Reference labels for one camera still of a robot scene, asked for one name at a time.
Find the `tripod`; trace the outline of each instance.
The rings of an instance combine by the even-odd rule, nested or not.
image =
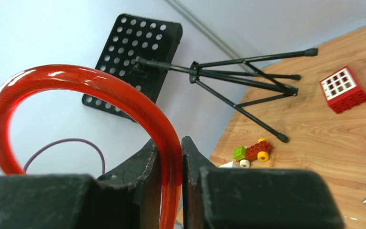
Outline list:
[[[158,62],[154,60],[146,60],[142,57],[137,57],[136,61],[140,63],[143,66],[149,66],[153,68],[157,68],[161,71],[177,71],[182,73],[188,73],[190,78],[190,83],[196,83],[217,98],[221,99],[223,102],[231,106],[233,109],[239,111],[241,114],[245,115],[261,127],[263,127],[268,132],[272,133],[274,136],[276,136],[280,141],[287,143],[289,141],[289,138],[276,131],[266,123],[262,122],[260,119],[256,118],[255,116],[251,115],[249,112],[243,109],[245,106],[250,106],[254,104],[260,104],[276,99],[286,98],[289,96],[297,96],[298,94],[298,88],[281,83],[277,81],[276,79],[292,79],[292,80],[300,80],[300,75],[281,75],[281,74],[266,74],[262,70],[256,68],[254,65],[252,65],[252,62],[259,62],[259,61],[269,61],[269,60],[278,60],[278,59],[285,59],[285,58],[292,58],[292,57],[300,57],[300,56],[317,56],[318,55],[318,49],[312,48],[307,49],[305,51],[299,51],[299,52],[287,52],[287,53],[281,53],[281,54],[274,54],[274,55],[266,55],[266,56],[257,56],[257,57],[249,57],[249,58],[242,58],[242,59],[235,59],[235,60],[229,60],[229,61],[219,61],[219,62],[210,62],[210,63],[202,63],[199,64],[197,62],[193,62],[190,68],[182,67],[173,65],[166,62]],[[232,71],[219,71],[219,70],[205,70],[203,68],[207,67],[216,67],[216,66],[224,66],[224,65],[230,65],[230,64],[245,64],[250,69],[252,69],[253,73],[248,72],[232,72]],[[241,77],[235,77],[236,76],[253,76],[253,77],[263,77],[265,79],[270,80],[273,83],[263,83],[258,82],[250,79],[245,79]],[[267,97],[264,99],[259,99],[251,102],[241,103],[241,104],[235,104],[234,102],[230,101],[223,95],[219,94],[217,91],[212,89],[211,87],[207,86],[203,82],[200,81],[200,76],[208,77],[216,80],[222,80],[232,83],[238,83],[243,84],[251,87],[266,89],[270,91],[280,92],[282,94]]]

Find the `red lego brick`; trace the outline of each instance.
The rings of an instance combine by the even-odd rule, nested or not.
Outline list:
[[[366,102],[366,93],[346,66],[320,81],[329,107],[337,114]]]
[[[272,148],[273,148],[273,146],[270,143],[268,143],[266,141],[261,141],[246,149],[246,157],[244,159],[246,159],[248,161],[256,160],[257,154],[259,152],[265,151],[268,154],[270,154],[270,151]]]

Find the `wooden table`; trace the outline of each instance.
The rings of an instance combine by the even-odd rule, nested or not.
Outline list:
[[[300,74],[299,87],[288,97],[247,107],[246,110],[290,137],[280,142],[235,112],[210,160],[217,166],[232,161],[232,150],[251,146],[266,137],[274,145],[268,162],[254,161],[253,168],[303,168],[320,174],[329,185],[348,229],[366,229],[366,103],[342,114],[326,104],[319,81],[348,65],[366,91],[366,27],[319,46],[316,57],[287,59],[266,73]],[[275,95],[248,88],[242,102]]]

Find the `red ring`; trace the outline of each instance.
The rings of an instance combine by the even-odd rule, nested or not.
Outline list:
[[[25,174],[9,142],[9,124],[16,107],[27,97],[48,90],[82,92],[127,113],[158,147],[162,168],[162,210],[159,228],[172,229],[182,184],[179,138],[167,117],[145,95],[107,73],[75,65],[45,65],[20,72],[0,87],[0,167],[5,174]]]

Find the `yellow toy wheel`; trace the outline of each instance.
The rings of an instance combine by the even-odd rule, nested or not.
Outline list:
[[[266,141],[267,143],[269,143],[269,141],[267,140],[267,138],[264,138],[264,137],[259,138],[259,140],[257,142],[259,143],[259,142],[262,142],[262,141]]]
[[[260,151],[259,153],[257,153],[257,160],[259,161],[268,161],[269,160],[269,154],[265,151]]]

